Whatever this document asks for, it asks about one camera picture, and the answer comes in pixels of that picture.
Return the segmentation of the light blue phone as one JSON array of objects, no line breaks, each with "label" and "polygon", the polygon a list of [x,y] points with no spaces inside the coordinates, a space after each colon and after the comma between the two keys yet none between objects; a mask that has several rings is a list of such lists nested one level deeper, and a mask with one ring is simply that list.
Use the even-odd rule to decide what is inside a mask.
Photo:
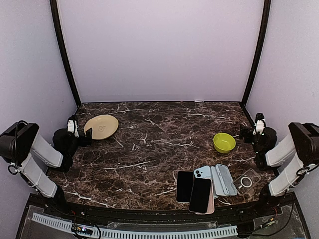
[{"label": "light blue phone", "polygon": [[203,166],[194,170],[195,178],[212,179],[211,167]]}]

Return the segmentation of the black left frame post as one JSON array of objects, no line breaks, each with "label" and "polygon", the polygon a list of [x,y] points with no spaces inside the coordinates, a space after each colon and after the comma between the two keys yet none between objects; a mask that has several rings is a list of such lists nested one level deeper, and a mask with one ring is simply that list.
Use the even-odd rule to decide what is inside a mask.
[{"label": "black left frame post", "polygon": [[64,37],[63,37],[63,32],[62,32],[62,26],[60,22],[60,17],[59,17],[59,10],[58,10],[58,1],[57,0],[50,0],[50,9],[51,9],[51,15],[52,15],[52,20],[53,20],[53,25],[55,29],[55,35],[60,51],[60,56],[62,59],[64,71],[68,80],[68,84],[73,96],[73,99],[75,101],[75,104],[77,107],[81,106],[81,100],[80,96],[76,87],[76,83],[73,77],[73,73],[71,70],[68,54],[67,54],[67,49],[65,46],[64,42]]}]

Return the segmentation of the black frame post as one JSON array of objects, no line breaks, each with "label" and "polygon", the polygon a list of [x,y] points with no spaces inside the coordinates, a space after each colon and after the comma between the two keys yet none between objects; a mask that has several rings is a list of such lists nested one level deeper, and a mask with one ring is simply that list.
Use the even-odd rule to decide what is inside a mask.
[{"label": "black frame post", "polygon": [[248,76],[247,84],[245,87],[245,91],[241,100],[241,106],[242,108],[246,108],[253,83],[256,77],[257,69],[259,66],[262,50],[263,50],[263,45],[265,41],[265,36],[266,36],[266,31],[267,31],[267,26],[268,26],[268,20],[269,20],[269,15],[270,15],[270,8],[271,8],[271,0],[264,0],[263,4],[263,11],[262,11],[262,17],[261,17],[261,24],[260,24],[260,29],[259,29],[259,34],[258,34],[258,39],[256,43],[256,49],[252,61],[252,66],[250,69],[250,73]]},{"label": "black frame post", "polygon": [[73,73],[71,70],[68,54],[67,54],[67,49],[65,46],[64,42],[64,37],[63,37],[63,32],[62,32],[62,26],[60,22],[60,17],[59,17],[59,10],[58,10],[58,1],[57,0],[50,0],[50,9],[51,9],[51,15],[52,15],[52,20],[53,20],[53,25],[55,29],[55,35],[60,51],[60,56],[62,59],[64,71],[68,80],[68,84],[73,96],[73,99],[75,101],[75,104],[77,107],[81,106],[81,100],[80,96],[76,87],[76,83],[73,77]]}]

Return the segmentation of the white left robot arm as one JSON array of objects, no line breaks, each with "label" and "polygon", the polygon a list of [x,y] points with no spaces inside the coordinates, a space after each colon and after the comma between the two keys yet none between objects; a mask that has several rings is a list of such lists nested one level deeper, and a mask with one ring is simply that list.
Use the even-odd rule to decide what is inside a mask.
[{"label": "white left robot arm", "polygon": [[23,120],[16,122],[0,135],[0,155],[9,164],[12,175],[20,174],[25,182],[42,196],[52,199],[51,209],[59,217],[70,213],[63,189],[46,174],[44,167],[68,172],[78,147],[90,146],[93,130],[78,135],[77,122],[69,123],[70,129],[59,129],[50,145],[39,132],[39,125]]}]

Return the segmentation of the black right frame post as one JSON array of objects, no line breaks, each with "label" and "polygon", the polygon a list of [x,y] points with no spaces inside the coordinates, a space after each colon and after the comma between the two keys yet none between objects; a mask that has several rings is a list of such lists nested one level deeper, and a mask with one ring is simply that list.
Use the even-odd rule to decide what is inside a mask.
[{"label": "black right frame post", "polygon": [[253,83],[256,77],[257,69],[259,66],[262,50],[263,50],[263,45],[265,41],[265,36],[266,36],[266,31],[267,31],[267,26],[268,26],[268,20],[269,20],[269,15],[270,15],[270,8],[271,8],[271,0],[264,0],[263,4],[263,11],[262,11],[262,17],[261,17],[261,24],[260,24],[260,29],[259,29],[259,34],[258,34],[258,39],[256,43],[256,49],[252,61],[252,66],[250,69],[250,73],[248,76],[247,84],[245,87],[245,91],[241,100],[241,106],[242,108],[246,108]]}]

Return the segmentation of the black phone light-blue edge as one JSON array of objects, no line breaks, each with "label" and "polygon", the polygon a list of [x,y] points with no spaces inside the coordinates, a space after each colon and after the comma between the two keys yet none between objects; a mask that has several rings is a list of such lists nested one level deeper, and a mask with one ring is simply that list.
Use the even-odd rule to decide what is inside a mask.
[{"label": "black phone light-blue edge", "polygon": [[189,203],[194,183],[194,174],[191,171],[179,171],[177,173],[176,201]]}]

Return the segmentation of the grey-blue phone case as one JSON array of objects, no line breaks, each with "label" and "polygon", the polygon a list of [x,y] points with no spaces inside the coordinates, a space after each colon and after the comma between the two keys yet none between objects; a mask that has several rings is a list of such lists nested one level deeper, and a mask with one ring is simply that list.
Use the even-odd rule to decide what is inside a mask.
[{"label": "grey-blue phone case", "polygon": [[233,183],[229,168],[222,164],[216,164],[210,168],[214,184],[214,193],[217,197],[236,196],[238,192]]}]

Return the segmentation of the purple-edged black phone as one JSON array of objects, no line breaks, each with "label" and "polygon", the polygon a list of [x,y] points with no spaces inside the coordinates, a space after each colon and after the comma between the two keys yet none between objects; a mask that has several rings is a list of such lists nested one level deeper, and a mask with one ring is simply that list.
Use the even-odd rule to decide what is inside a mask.
[{"label": "purple-edged black phone", "polygon": [[206,213],[208,210],[212,181],[209,178],[195,178],[189,211],[193,213]]}]

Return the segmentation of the lime green bowl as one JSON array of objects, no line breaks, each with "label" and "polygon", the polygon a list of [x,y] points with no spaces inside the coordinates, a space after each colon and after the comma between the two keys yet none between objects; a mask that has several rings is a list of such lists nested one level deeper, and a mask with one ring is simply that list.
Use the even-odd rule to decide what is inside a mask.
[{"label": "lime green bowl", "polygon": [[216,151],[223,154],[231,152],[236,146],[234,137],[227,133],[216,134],[213,138],[213,143]]}]

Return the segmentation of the beige ceramic plate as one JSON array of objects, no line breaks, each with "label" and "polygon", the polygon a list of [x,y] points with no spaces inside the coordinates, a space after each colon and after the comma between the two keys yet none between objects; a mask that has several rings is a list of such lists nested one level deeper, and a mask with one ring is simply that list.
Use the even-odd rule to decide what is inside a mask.
[{"label": "beige ceramic plate", "polygon": [[112,115],[98,115],[88,120],[84,126],[84,133],[92,129],[93,140],[104,140],[111,137],[118,129],[119,122]]}]

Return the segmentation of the clear magsafe phone case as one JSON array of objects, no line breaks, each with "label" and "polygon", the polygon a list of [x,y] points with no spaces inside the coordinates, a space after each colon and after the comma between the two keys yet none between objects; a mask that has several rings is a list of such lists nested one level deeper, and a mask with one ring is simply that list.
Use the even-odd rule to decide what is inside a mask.
[{"label": "clear magsafe phone case", "polygon": [[233,184],[240,196],[247,194],[261,180],[261,176],[252,168],[248,169]]}]

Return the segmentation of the black front table rail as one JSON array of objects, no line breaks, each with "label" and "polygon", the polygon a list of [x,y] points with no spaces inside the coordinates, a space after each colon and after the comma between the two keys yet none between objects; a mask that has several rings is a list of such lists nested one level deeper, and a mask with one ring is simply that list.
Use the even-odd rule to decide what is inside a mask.
[{"label": "black front table rail", "polygon": [[78,222],[89,220],[99,225],[105,225],[108,222],[123,223],[197,223],[207,221],[217,221],[218,223],[245,223],[260,216],[272,216],[276,219],[285,213],[280,206],[288,206],[295,199],[292,194],[281,199],[277,207],[267,209],[257,209],[255,202],[223,206],[215,209],[213,214],[198,215],[188,210],[128,210],[112,209],[106,207],[89,206],[84,204],[70,203],[66,204],[67,210],[58,211],[59,207],[46,206],[47,200],[42,196],[31,193],[27,200],[27,205],[37,206],[43,209],[47,214],[62,216],[67,219],[75,219]]}]

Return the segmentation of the pink phone case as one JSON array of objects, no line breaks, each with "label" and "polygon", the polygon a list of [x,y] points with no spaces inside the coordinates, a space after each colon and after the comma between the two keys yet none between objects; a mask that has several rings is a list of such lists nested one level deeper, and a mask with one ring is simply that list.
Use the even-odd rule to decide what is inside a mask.
[{"label": "pink phone case", "polygon": [[206,215],[206,214],[212,214],[215,211],[214,207],[214,189],[213,189],[213,181],[211,178],[204,178],[204,180],[210,182],[210,195],[209,195],[209,201],[207,205],[207,211],[205,213],[202,212],[195,212],[198,215]]}]

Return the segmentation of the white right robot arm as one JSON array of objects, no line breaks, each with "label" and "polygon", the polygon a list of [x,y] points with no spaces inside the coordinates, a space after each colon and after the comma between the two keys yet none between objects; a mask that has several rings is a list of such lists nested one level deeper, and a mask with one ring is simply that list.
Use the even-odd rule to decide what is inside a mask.
[{"label": "white right robot arm", "polygon": [[289,133],[280,142],[274,129],[259,119],[254,127],[240,126],[239,139],[251,144],[254,162],[260,171],[280,169],[281,172],[263,187],[254,211],[265,216],[277,198],[284,196],[311,171],[319,166],[319,127],[313,123],[292,122]]}]

